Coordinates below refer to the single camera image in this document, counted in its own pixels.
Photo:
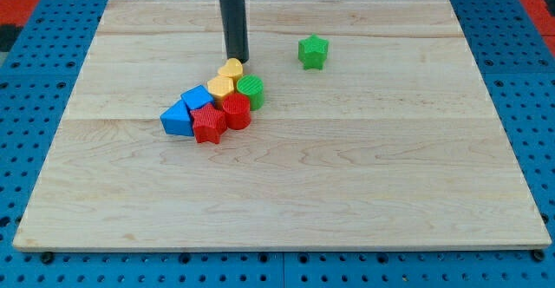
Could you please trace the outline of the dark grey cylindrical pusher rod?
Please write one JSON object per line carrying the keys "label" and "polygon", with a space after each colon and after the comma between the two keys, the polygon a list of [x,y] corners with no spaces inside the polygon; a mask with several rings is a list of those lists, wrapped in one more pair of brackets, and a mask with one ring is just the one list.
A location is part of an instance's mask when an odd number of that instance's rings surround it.
{"label": "dark grey cylindrical pusher rod", "polygon": [[219,0],[228,59],[249,60],[245,0]]}

